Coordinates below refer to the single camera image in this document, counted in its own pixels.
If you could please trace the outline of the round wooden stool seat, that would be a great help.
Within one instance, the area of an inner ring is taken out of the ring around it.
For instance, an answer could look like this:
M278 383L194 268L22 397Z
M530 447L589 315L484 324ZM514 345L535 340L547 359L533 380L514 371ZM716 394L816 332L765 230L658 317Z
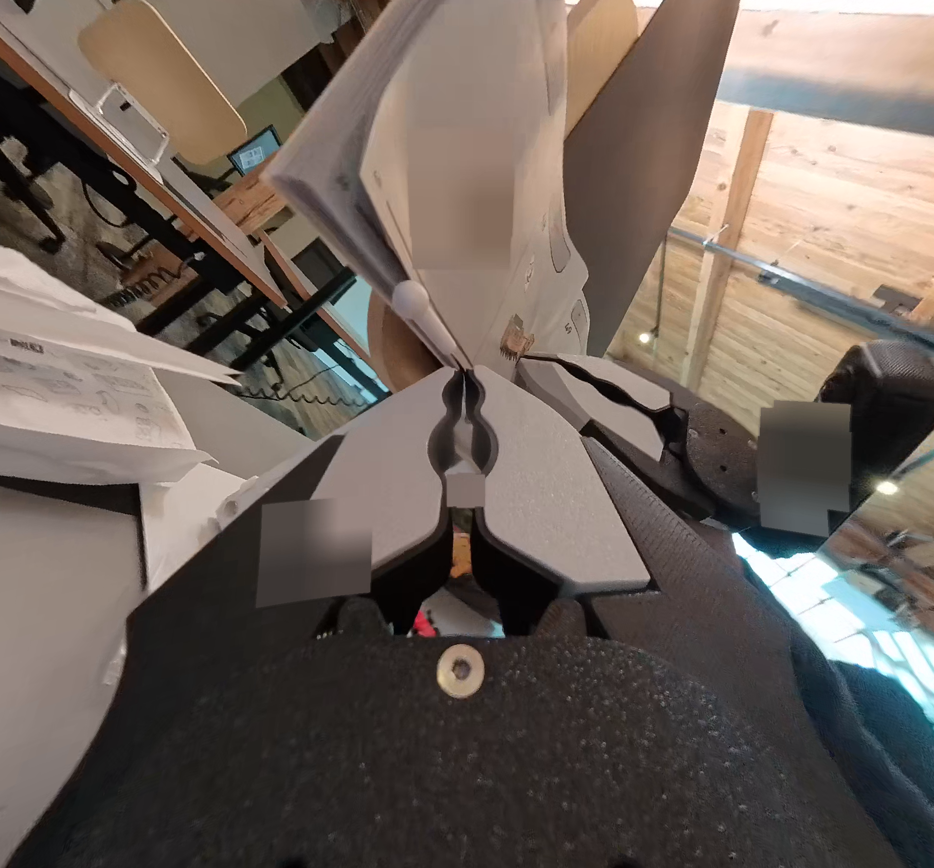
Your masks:
M393 394L441 367L434 354L374 290L368 304L367 342L370 365Z

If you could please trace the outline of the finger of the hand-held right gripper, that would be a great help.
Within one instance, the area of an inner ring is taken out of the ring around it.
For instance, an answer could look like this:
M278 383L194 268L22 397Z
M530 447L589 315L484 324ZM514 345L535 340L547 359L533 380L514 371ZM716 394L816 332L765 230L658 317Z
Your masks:
M532 395L553 407L578 431L592 422L614 442L627 442L650 460L660 462L662 437L649 416L636 407L602 395L593 384L553 361L522 359L517 376Z
M587 382L607 393L613 390L624 395L628 403L645 412L660 413L671 407L671 391L648 378L635 374L617 363L583 354L540 354L524 356L524 363L552 363L569 372L579 381Z

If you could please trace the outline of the black office chair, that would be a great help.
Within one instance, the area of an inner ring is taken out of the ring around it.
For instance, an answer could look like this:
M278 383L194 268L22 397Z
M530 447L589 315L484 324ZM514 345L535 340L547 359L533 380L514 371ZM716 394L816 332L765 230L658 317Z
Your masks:
M287 270L294 293L289 306L294 310L342 273L344 265L321 239L316 239L288 261Z

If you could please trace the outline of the black mesh chair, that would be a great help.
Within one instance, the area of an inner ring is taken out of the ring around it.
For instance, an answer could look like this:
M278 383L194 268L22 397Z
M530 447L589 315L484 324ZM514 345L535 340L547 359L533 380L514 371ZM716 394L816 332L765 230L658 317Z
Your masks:
M932 432L932 356L903 340L858 343L826 377L814 400L850 406L855 448L906 456Z

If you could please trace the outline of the white desktop device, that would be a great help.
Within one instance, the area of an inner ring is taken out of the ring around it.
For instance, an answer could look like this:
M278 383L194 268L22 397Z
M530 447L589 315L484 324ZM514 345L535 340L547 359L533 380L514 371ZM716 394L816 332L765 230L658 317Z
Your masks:
M86 99L75 89L69 101L91 124L138 164L155 171L169 144L164 127L119 83L110 82L97 99Z

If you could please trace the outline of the light wooden chair back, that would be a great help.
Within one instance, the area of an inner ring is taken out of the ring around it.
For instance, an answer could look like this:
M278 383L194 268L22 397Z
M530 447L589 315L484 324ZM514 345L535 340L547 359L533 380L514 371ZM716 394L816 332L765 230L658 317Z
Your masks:
M578 0L567 15L565 138L594 103L638 38L633 0Z

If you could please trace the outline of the lego instruction booklet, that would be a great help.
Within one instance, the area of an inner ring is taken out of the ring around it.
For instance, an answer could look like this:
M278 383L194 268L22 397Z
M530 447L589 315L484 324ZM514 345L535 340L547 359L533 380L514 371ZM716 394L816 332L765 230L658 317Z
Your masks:
M269 183L446 364L587 350L564 0L391 0Z

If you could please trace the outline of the small computer monitor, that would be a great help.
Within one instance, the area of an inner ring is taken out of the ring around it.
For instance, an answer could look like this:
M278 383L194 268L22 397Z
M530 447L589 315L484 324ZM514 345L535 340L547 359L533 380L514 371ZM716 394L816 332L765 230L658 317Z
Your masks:
M226 157L232 170L245 177L272 158L281 146L278 132L274 125L270 124L248 138L240 147L228 152Z

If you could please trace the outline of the tan plywood chair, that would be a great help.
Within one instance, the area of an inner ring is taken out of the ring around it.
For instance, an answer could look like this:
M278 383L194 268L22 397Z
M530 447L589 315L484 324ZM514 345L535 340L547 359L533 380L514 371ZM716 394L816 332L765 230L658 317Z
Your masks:
M77 35L87 62L164 137L163 147L205 164L240 146L246 124L147 0L120 0Z

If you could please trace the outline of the orange edged office desk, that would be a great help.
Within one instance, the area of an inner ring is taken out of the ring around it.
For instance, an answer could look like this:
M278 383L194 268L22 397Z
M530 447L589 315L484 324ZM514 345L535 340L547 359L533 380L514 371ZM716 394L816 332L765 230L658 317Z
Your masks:
M126 170L138 185L262 291L268 300L286 308L287 300L266 267L263 253L173 162L167 162L159 174L144 167L131 153L128 143L119 141L98 115L93 115L85 104L75 104L70 87L5 24L1 26L1 53L6 65L38 90L72 127L105 152L115 165Z

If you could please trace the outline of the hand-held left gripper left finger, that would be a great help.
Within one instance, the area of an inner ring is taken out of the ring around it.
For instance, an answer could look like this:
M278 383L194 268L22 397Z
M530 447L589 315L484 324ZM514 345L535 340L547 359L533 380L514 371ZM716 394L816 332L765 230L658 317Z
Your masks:
M441 368L352 421L312 495L323 587L441 587L453 557L444 474L463 372Z

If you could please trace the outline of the white printed paper sheets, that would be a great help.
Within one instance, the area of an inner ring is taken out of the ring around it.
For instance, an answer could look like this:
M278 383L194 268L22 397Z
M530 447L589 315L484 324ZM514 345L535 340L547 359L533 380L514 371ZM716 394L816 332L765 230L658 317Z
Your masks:
M209 461L156 372L235 383L234 370L146 337L2 247L2 476L174 483Z

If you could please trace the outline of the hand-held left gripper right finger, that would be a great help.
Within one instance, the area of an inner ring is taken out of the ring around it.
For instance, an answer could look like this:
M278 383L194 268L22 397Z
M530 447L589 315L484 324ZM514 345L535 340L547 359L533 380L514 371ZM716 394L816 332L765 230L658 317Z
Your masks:
M645 590L650 572L578 431L485 366L465 374L465 393L494 548L562 594Z

